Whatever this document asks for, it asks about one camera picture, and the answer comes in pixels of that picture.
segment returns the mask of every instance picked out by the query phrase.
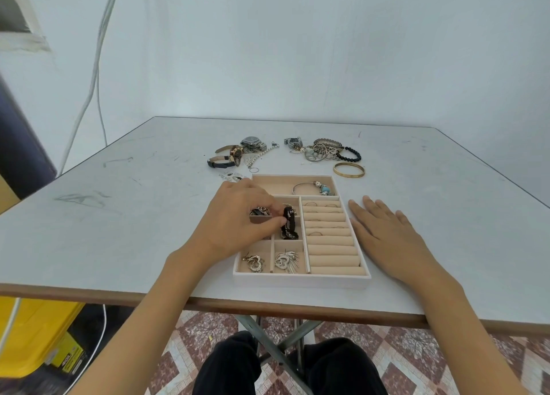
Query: black bead bracelet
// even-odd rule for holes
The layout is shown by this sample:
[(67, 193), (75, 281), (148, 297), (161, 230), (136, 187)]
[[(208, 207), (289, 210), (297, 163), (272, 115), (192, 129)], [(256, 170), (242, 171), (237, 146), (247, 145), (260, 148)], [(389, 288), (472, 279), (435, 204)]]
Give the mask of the black bead bracelet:
[(346, 162), (359, 162), (361, 160), (361, 155), (359, 154), (359, 152), (357, 152), (357, 150), (354, 150), (352, 148), (349, 148), (349, 147), (345, 147), (344, 148), (345, 150), (348, 150), (350, 151), (351, 153), (353, 153), (355, 156), (357, 156), (355, 159), (350, 159), (349, 157), (345, 157), (345, 156), (342, 156), (340, 154), (340, 152), (336, 152), (336, 157), (338, 159), (340, 159), (341, 161), (346, 161)]

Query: table top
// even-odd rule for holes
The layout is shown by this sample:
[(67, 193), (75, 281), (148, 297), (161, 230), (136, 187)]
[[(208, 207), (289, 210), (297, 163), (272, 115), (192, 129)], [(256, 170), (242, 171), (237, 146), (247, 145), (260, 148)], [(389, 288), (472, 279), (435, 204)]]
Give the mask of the table top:
[[(259, 174), (333, 175), (344, 202), (365, 194), (402, 210), (464, 287), (486, 325), (550, 330), (550, 210), (436, 129), (155, 117), (0, 216), (0, 294), (135, 304), (189, 238), (226, 169), (214, 150), (255, 135), (281, 148)], [(363, 178), (283, 146), (329, 137), (361, 153)], [(232, 168), (251, 176), (241, 164)], [(233, 258), (212, 267), (189, 308), (425, 325), (416, 297), (370, 260), (367, 289), (248, 288)]]

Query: table edge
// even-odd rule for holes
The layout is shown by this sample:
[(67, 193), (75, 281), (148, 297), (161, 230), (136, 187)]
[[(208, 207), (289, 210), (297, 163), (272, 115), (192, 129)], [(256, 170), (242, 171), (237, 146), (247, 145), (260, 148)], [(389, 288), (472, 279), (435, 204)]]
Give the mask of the table edge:
[[(0, 283), (0, 296), (75, 301), (88, 304), (137, 306), (145, 294), (140, 292)], [(303, 320), (350, 322), (390, 327), (407, 327), (412, 329), (430, 328), (426, 316), (423, 314), (277, 304), (274, 302), (241, 301), (191, 296), (185, 304), (185, 309), (210, 313), (300, 318)], [(504, 334), (516, 337), (550, 335), (550, 324), (484, 319), (481, 319), (481, 323), (487, 332), (493, 334)]]

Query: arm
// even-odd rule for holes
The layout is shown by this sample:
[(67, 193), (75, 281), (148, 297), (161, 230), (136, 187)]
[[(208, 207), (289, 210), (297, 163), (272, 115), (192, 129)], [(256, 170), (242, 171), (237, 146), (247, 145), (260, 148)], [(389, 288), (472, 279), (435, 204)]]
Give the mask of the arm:
[(283, 205), (249, 179), (224, 182), (193, 232), (171, 253), (151, 290), (83, 374), (71, 395), (142, 395), (157, 367), (189, 295), (218, 261), (271, 235), (284, 217), (254, 225), (249, 213), (268, 207), (282, 214)]
[(419, 297), (460, 393), (526, 395), (471, 308), (460, 284), (435, 260), (401, 211), (363, 197), (349, 202), (354, 231), (369, 257)]

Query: beige velvet tray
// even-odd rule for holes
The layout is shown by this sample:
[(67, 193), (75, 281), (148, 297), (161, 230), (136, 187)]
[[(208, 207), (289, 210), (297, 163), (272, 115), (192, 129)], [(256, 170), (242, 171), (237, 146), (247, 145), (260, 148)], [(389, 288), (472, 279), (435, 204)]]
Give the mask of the beige velvet tray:
[[(338, 195), (324, 196), (313, 184), (319, 181), (338, 194), (331, 176), (257, 175), (252, 180), (282, 204), (289, 204), (296, 216), (298, 240), (283, 240), (280, 232), (243, 249), (235, 257), (233, 277), (243, 286), (364, 288), (371, 275), (365, 257)], [(251, 216), (261, 223), (269, 216)], [(275, 259), (286, 251), (298, 253), (295, 274), (275, 266)], [(255, 273), (243, 258), (258, 255), (262, 272)]]

